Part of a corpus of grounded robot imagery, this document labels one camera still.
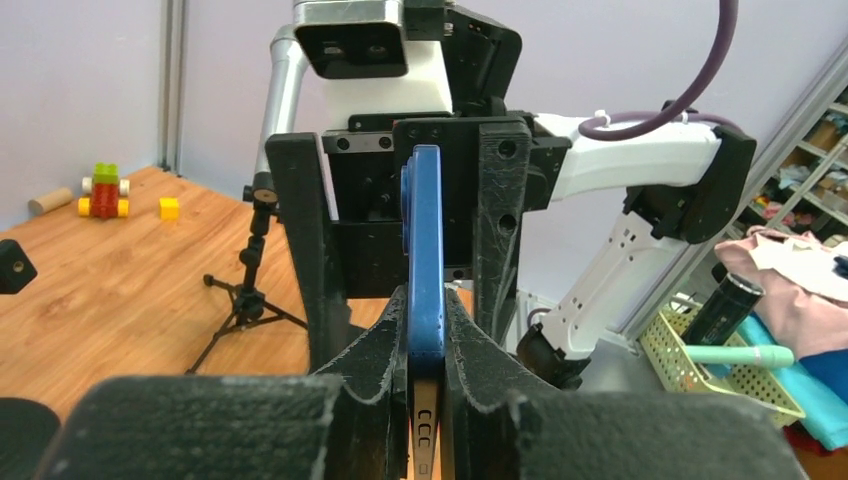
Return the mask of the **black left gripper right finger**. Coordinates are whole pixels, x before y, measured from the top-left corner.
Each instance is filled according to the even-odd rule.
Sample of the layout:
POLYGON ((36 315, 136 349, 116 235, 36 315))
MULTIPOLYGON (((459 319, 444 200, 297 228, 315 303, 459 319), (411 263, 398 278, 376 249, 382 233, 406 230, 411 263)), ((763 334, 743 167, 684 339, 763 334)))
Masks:
POLYGON ((801 479, 753 401, 717 394, 562 391, 528 371, 446 294, 446 479, 801 479))

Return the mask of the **blue phone black screen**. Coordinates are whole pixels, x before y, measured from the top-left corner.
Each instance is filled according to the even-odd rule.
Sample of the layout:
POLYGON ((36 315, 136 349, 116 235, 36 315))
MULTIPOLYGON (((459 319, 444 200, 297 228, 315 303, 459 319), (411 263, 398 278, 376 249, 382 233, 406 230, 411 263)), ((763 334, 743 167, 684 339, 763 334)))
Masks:
POLYGON ((434 472, 445 363, 441 151, 417 145, 401 169, 404 252, 408 256, 407 370, 413 477, 434 472))

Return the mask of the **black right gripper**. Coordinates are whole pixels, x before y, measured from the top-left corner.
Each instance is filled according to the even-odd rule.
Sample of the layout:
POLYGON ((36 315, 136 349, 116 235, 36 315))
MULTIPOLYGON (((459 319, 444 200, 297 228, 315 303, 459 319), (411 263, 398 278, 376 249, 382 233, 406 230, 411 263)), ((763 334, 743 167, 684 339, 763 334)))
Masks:
POLYGON ((325 6, 321 75, 334 124, 266 141, 315 372, 358 335, 347 297, 474 279, 498 344, 515 312, 521 218, 544 209, 570 148, 505 97, 523 49, 459 6, 325 6))

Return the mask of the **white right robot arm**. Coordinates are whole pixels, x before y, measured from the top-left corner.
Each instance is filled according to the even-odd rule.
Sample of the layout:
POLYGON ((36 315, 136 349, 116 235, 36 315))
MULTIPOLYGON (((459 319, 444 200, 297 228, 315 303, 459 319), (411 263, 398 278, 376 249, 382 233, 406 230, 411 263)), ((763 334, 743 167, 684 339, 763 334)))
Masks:
POLYGON ((574 388, 612 320, 685 248, 730 219, 755 141, 693 108, 729 51, 723 1, 708 57, 657 112, 564 117, 504 103, 523 42, 448 1, 298 1, 270 46, 254 184, 279 209, 317 370, 352 341, 351 298, 407 285, 418 382, 444 358, 434 294, 469 273, 474 317, 502 342, 516 310, 521 220, 586 191, 627 194, 606 247, 518 355, 574 388))

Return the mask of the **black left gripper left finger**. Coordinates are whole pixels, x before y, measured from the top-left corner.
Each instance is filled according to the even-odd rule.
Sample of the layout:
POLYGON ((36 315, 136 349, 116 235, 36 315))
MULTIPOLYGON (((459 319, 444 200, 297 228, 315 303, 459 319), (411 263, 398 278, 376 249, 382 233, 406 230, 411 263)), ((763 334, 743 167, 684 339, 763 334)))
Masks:
POLYGON ((89 390, 40 479, 400 479, 407 292, 316 372, 124 376, 89 390))

